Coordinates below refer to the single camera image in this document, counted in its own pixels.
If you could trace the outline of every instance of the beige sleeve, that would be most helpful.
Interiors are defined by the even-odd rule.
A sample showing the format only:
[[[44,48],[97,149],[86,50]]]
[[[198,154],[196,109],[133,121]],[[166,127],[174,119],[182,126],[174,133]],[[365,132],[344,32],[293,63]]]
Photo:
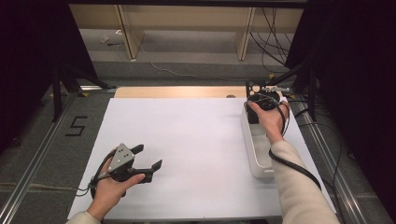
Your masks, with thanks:
[[[305,168],[298,152],[290,143],[275,142],[272,151],[278,157]],[[314,181],[277,161],[272,161],[272,164],[279,191],[283,224],[339,223]]]
[[[96,220],[88,212],[80,212],[73,215],[66,224],[100,224],[100,221]]]

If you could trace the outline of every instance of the black device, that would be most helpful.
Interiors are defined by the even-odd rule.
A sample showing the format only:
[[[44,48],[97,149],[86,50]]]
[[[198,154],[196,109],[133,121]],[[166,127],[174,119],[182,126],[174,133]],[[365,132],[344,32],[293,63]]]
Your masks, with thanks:
[[[248,80],[246,82],[247,100],[256,103],[263,110],[272,110],[279,105],[280,96],[276,91],[265,89],[265,81]],[[249,124],[259,123],[257,114],[246,104]]]
[[[139,184],[150,183],[152,181],[152,177],[154,173],[158,171],[162,164],[163,160],[157,161],[154,163],[151,168],[148,169],[135,169],[133,167],[135,155],[141,151],[143,151],[144,145],[138,145],[129,149],[123,143],[121,143],[116,149],[110,152],[102,164],[99,166],[95,176],[92,178],[90,183],[91,196],[94,198],[96,192],[96,186],[101,179],[104,178],[113,178],[118,182],[124,182],[131,178],[133,175],[145,174],[146,177],[139,182]],[[109,158],[113,158],[106,172],[101,172],[103,166]]]

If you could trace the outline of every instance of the table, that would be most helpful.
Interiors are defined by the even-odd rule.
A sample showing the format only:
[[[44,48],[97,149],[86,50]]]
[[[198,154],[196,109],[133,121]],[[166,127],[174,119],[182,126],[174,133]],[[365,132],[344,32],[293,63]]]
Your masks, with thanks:
[[[166,98],[176,97],[180,90],[196,94]],[[162,98],[141,98],[142,92],[155,91]],[[245,87],[130,87],[120,88],[116,97],[125,97],[126,92],[131,98],[110,100],[79,187],[86,188],[101,160],[119,143],[145,145],[134,167],[150,167],[158,160],[163,160],[163,167],[150,184],[128,190],[107,219],[182,221],[281,215],[275,180],[257,179],[250,172],[240,119]],[[225,98],[230,94],[239,97]],[[320,180],[294,118],[285,138]],[[76,197],[69,217],[85,210],[91,201],[90,195]]]

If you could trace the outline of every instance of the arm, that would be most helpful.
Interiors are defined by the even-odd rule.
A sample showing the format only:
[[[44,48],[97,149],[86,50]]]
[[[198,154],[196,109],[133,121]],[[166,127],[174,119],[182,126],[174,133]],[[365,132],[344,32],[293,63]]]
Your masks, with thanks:
[[[305,168],[294,146],[281,134],[282,119],[276,109],[263,111],[254,103],[249,106],[257,113],[261,126],[267,133],[275,155]],[[287,118],[289,105],[280,109]],[[318,186],[307,176],[276,161],[272,161],[282,208],[283,223],[339,223]]]
[[[111,163],[111,158],[108,159],[102,168],[101,172],[105,172]],[[139,183],[145,175],[133,175],[131,178],[124,182],[117,182],[111,177],[99,181],[95,197],[86,212],[75,214],[67,224],[87,223],[96,224],[100,223],[105,215],[120,201],[122,194]]]

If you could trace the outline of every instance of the black fabric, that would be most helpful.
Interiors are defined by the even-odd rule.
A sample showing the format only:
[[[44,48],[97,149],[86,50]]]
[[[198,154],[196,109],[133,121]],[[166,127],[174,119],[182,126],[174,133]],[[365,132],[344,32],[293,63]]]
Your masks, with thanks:
[[[396,81],[396,14],[391,6],[386,1],[346,1],[318,78],[349,149],[396,221],[396,122],[389,99]]]
[[[66,2],[2,1],[0,29],[1,153],[18,137],[56,66],[68,64],[87,77],[97,76]]]

